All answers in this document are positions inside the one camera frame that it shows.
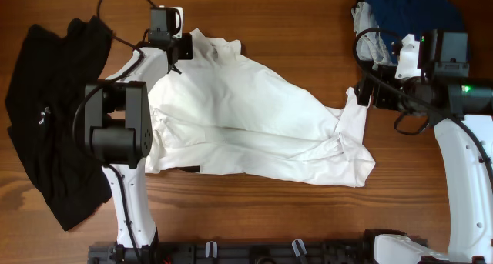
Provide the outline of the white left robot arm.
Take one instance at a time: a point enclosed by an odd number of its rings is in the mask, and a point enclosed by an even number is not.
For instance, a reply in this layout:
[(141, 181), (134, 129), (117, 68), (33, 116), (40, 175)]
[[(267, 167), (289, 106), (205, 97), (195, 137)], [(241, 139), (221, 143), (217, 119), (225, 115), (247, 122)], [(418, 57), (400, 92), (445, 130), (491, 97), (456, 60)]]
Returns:
[(148, 90), (179, 60), (193, 58), (189, 33), (141, 41), (114, 75), (90, 83), (74, 118), (84, 119), (84, 152), (102, 166), (118, 222), (116, 242), (90, 246), (90, 263), (156, 263), (159, 238), (148, 206), (145, 158), (153, 146)]

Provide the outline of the white printed t-shirt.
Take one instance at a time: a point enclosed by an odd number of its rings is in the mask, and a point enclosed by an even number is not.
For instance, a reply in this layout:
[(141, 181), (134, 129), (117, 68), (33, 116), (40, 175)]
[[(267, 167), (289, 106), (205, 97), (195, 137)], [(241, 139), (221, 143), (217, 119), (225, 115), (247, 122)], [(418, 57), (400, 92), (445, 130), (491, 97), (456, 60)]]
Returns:
[(367, 110), (342, 109), (241, 53), (239, 41), (194, 30), (193, 58), (149, 92), (153, 143), (145, 170), (196, 167), (312, 185), (361, 187), (375, 166), (363, 144)]

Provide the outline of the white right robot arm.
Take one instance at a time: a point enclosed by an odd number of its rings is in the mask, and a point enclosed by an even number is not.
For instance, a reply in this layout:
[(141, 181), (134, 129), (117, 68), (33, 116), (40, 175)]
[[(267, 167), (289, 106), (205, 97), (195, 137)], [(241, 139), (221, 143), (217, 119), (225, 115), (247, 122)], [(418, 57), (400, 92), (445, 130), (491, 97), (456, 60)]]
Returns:
[(368, 234), (375, 263), (492, 261), (492, 83), (462, 72), (428, 71), (405, 78), (394, 69), (360, 65), (359, 104), (373, 102), (402, 117), (425, 114), (444, 162), (451, 231), (448, 251), (436, 252), (397, 231)]

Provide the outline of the black t-shirt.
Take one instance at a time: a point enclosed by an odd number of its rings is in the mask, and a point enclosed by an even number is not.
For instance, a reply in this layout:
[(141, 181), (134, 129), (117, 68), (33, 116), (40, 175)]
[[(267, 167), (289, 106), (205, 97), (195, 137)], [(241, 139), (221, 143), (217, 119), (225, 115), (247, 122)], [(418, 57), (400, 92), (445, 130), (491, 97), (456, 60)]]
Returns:
[(74, 114), (85, 86), (101, 75), (112, 40), (97, 18), (74, 18), (64, 37), (32, 25), (15, 63), (5, 107), (8, 135), (45, 203), (65, 230), (111, 196), (101, 165), (83, 154), (83, 120)]

